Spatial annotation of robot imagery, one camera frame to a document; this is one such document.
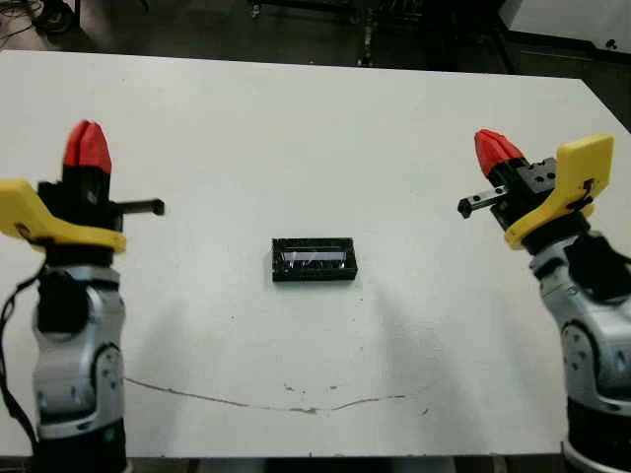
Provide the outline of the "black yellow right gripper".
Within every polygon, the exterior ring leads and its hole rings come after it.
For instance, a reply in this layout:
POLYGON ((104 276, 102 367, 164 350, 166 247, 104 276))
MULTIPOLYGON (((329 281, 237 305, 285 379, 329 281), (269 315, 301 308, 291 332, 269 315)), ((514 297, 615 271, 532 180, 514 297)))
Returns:
POLYGON ((477 131, 474 145, 492 188, 459 200, 457 211, 464 218, 490 208, 512 249, 544 249, 590 229, 594 201, 609 184, 612 136, 565 144, 554 158, 536 163, 496 131, 477 131))

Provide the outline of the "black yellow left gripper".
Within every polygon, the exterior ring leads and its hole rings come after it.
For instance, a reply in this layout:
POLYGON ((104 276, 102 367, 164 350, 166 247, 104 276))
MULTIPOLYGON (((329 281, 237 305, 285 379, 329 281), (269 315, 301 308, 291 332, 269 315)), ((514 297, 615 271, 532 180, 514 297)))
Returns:
POLYGON ((97 122, 80 121, 70 132, 61 179, 32 187, 24 179, 1 182, 1 233, 43 249, 95 247, 113 253, 126 250, 123 217, 163 216, 161 199, 114 202, 109 199, 111 158, 97 122), (81 142, 88 128, 88 165, 80 164, 81 142))

